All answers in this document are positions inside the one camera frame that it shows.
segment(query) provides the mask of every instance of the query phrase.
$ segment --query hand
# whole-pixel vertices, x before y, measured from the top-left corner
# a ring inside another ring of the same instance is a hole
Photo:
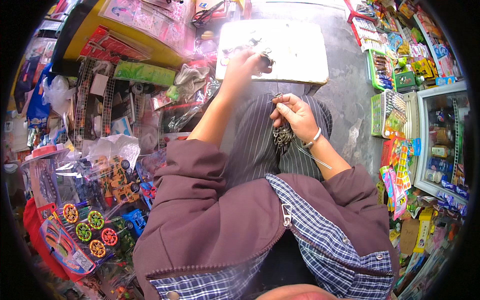
[[[318,126],[307,103],[294,94],[282,95],[272,99],[272,102],[276,104],[276,109],[270,115],[274,127],[281,126],[287,120],[299,139],[306,143],[313,140]]]
[[[245,49],[230,59],[225,72],[219,95],[227,98],[235,97],[245,90],[252,80],[252,75],[259,72],[271,73],[272,69],[264,68],[260,54]]]

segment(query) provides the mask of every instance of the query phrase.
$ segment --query bracelet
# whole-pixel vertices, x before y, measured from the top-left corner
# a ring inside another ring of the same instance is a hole
[[[310,147],[312,147],[312,146],[313,146],[313,142],[314,142],[314,141],[316,142],[316,141],[318,140],[318,138],[320,137],[320,134],[322,134],[322,128],[319,127],[319,128],[318,128],[318,132],[317,132],[317,134],[313,137],[312,142],[310,142],[310,143],[308,143],[308,144],[305,144],[305,145],[302,145],[302,148],[305,149],[305,148],[310,148]]]

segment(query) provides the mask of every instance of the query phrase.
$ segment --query yellow box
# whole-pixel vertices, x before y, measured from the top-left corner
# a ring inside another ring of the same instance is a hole
[[[432,219],[433,208],[425,208],[419,216],[420,227],[419,235],[417,237],[417,244],[413,248],[414,252],[423,253],[425,250],[425,245],[427,243],[427,238],[430,232],[430,220]]]

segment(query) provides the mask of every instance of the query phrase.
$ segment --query blue box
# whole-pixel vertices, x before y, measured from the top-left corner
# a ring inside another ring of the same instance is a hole
[[[446,85],[446,84],[452,84],[454,82],[455,82],[455,77],[454,76],[435,78],[435,84],[436,85]]]

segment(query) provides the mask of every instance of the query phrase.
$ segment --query striped pants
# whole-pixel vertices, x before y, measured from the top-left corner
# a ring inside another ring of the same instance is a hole
[[[224,171],[227,190],[265,174],[295,173],[323,181],[315,161],[293,145],[301,145],[299,138],[290,143],[288,151],[280,155],[273,139],[273,120],[270,114],[275,109],[272,96],[264,94],[246,102],[237,112],[237,133]],[[330,139],[332,115],[325,103],[310,96],[301,96],[310,105],[322,134]]]

